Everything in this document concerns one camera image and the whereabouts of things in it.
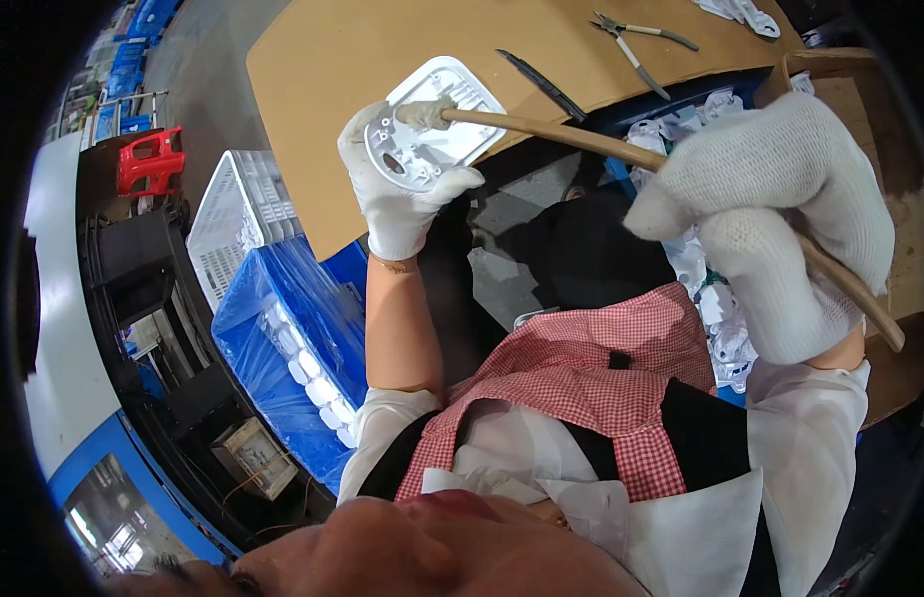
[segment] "white shirt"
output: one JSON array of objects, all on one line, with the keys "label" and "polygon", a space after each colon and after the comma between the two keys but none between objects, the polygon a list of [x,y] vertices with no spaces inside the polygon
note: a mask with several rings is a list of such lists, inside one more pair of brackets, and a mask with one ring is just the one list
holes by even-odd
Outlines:
[{"label": "white shirt", "polygon": [[[826,566],[850,501],[869,374],[866,361],[847,372],[758,360],[747,378],[751,472],[633,504],[620,482],[598,482],[559,421],[502,400],[479,400],[469,407],[469,435],[451,472],[428,469],[422,492],[464,487],[522,503],[551,497],[575,533],[623,561],[654,597],[739,594],[763,504],[781,593],[806,595]],[[439,408],[427,391],[370,389],[356,414],[359,447],[342,472],[339,502],[357,495],[409,423]],[[623,500],[601,498],[606,492]],[[606,510],[605,502],[615,506]]]}]

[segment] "woman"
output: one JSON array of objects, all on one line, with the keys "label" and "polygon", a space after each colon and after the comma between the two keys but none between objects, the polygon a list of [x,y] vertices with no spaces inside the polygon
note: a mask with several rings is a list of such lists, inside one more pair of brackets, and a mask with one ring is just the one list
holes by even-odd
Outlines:
[{"label": "woman", "polygon": [[[630,209],[593,194],[546,210],[539,281],[562,311],[503,337],[471,298],[467,205],[436,217],[484,179],[459,168],[428,193],[386,182],[361,144],[380,108],[338,142],[369,224],[372,389],[336,511],[247,554],[232,577],[190,563],[121,584],[806,594],[852,491],[869,365],[862,315],[808,275],[776,209],[799,208],[874,291],[894,241],[873,169],[836,116],[789,95],[685,140]],[[715,397],[701,322],[656,242],[694,222],[762,355],[746,410]]]}]

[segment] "floor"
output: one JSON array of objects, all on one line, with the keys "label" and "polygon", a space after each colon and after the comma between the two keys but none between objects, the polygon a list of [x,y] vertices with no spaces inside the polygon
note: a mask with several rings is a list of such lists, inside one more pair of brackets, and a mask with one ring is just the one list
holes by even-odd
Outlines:
[{"label": "floor", "polygon": [[[182,185],[194,213],[225,150],[270,149],[246,54],[289,1],[187,0],[147,56],[145,89],[170,91],[158,104],[158,125],[183,127],[187,170]],[[541,156],[508,151],[504,161],[486,162],[494,174],[483,170],[489,182],[475,195],[472,223],[488,237],[484,248],[469,255],[475,298],[508,329],[515,317],[542,304],[531,294],[536,282],[527,266],[494,239],[558,201],[577,175],[581,154],[550,149]]]}]

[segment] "gingham apron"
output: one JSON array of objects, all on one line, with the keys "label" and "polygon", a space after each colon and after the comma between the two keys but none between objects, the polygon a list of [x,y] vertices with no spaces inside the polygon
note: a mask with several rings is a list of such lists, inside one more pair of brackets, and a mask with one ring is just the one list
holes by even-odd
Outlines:
[{"label": "gingham apron", "polygon": [[[608,368],[612,352],[630,357],[627,369]],[[420,493],[427,468],[451,469],[462,417],[481,398],[611,437],[631,501],[683,494],[681,469],[661,425],[660,403],[672,377],[717,394],[704,329],[679,283],[604,308],[532,317],[451,389],[448,408],[421,432],[396,500]]]}]

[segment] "white work glove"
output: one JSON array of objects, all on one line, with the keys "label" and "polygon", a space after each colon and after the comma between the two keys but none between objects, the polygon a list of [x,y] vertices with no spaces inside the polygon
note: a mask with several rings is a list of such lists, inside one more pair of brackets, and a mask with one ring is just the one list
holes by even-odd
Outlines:
[{"label": "white work glove", "polygon": [[342,129],[336,146],[369,224],[369,250],[386,261],[400,261],[421,250],[440,207],[466,189],[483,185],[485,177],[474,168],[453,168],[423,193],[389,182],[369,161],[363,137],[365,126],[387,105],[381,101],[356,113]]},{"label": "white work glove", "polygon": [[696,222],[711,267],[737,295],[754,349],[786,365],[832,348],[862,313],[830,280],[808,272],[776,208],[803,212],[819,245],[874,294],[885,293],[894,228],[874,170],[843,123],[808,94],[726,116],[684,140],[624,225],[666,241]]}]

